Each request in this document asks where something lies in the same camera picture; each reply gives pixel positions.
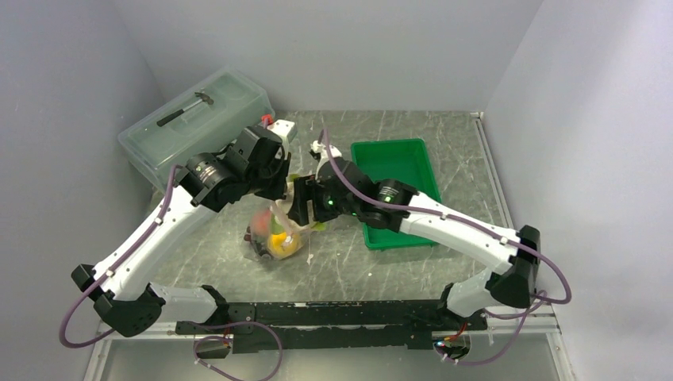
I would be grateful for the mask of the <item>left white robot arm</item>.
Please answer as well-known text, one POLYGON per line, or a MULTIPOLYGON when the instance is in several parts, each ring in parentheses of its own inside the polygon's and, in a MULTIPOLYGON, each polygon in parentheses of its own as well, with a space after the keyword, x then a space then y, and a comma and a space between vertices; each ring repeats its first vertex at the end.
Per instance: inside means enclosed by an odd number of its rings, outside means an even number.
POLYGON ((104 260, 71 273, 101 320, 123 337, 158 322, 193 321, 207 333, 222 331, 229 306, 212 286, 175 288, 152 279, 181 242, 225 206, 248 194, 283 196, 296 133, 289 121, 249 126, 222 151, 174 167, 163 200, 134 233, 104 260))

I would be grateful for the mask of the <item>clear zip top bag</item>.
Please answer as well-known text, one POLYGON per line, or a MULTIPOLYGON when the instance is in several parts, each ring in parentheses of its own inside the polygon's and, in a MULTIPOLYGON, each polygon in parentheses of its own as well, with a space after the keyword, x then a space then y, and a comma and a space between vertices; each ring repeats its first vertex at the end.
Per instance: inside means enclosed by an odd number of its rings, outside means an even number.
POLYGON ((285 260, 309 240, 311 228, 287 216, 281 201, 267 202, 250 218, 244 233, 244 254, 251 260, 285 260))

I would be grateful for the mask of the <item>white cauliflower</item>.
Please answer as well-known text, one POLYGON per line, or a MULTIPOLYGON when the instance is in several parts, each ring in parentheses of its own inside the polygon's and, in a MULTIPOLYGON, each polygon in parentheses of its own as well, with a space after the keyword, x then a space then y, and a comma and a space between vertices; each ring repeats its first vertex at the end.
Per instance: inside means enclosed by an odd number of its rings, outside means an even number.
POLYGON ((293 232, 319 232, 326 230, 324 222, 314 217, 313 192, 315 175, 291 174, 285 184, 283 196, 275 201, 280 208, 279 223, 287 222, 293 232))

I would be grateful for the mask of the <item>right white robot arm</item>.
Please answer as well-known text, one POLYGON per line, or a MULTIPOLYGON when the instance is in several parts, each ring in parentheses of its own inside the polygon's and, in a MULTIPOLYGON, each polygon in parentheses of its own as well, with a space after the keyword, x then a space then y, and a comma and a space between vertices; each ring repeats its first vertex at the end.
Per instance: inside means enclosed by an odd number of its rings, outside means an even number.
POLYGON ((403 233, 455 249, 484 265, 471 278, 445 287, 437 308, 439 323, 457 329, 489 306, 528 309, 537 296, 540 231, 488 224, 439 202, 396 179, 374 181, 352 161, 324 162, 315 175, 290 181, 288 218, 300 226, 341 215, 367 227, 403 233))

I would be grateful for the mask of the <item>orange fruit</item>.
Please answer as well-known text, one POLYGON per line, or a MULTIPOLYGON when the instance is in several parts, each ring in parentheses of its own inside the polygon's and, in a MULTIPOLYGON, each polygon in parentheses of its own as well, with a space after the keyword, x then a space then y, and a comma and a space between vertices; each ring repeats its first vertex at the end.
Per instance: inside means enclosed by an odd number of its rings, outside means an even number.
POLYGON ((301 247, 302 237, 299 233, 271 234, 267 239, 267 250, 272 257, 279 260, 294 255, 301 247))

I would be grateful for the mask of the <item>pink peach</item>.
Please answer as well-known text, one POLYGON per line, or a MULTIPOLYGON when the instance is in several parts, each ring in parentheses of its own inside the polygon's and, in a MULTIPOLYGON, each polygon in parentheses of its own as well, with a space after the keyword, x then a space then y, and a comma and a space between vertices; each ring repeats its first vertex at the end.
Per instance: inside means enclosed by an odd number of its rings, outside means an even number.
POLYGON ((255 213, 248 226, 251 239, 254 241, 264 241, 271 235, 271 221, 273 214, 269 209, 264 209, 255 213))

